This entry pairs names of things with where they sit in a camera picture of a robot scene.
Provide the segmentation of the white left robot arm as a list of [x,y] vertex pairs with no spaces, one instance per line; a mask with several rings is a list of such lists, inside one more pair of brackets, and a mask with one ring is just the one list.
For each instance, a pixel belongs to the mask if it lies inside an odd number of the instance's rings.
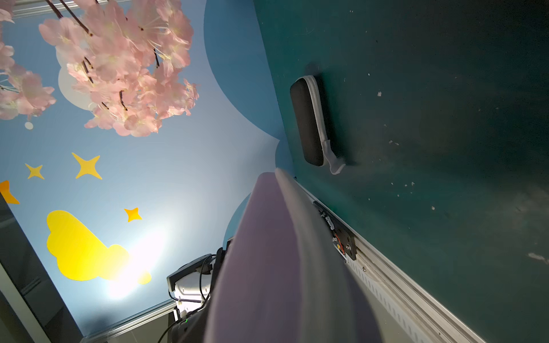
[[232,239],[214,254],[205,254],[167,277],[168,294],[175,301],[174,322],[161,338],[168,342],[203,342],[212,291]]

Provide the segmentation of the black zippered umbrella case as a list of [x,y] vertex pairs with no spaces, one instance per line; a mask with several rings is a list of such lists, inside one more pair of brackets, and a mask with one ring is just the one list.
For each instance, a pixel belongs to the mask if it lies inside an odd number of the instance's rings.
[[346,163],[332,149],[316,78],[307,75],[297,79],[290,87],[290,98],[305,161],[316,167],[327,164],[332,175],[340,174]]

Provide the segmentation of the grey umbrella case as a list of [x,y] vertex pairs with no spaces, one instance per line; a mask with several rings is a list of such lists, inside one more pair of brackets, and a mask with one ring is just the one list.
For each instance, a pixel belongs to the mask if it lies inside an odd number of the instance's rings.
[[380,342],[326,224],[284,170],[261,174],[220,270],[206,342]]

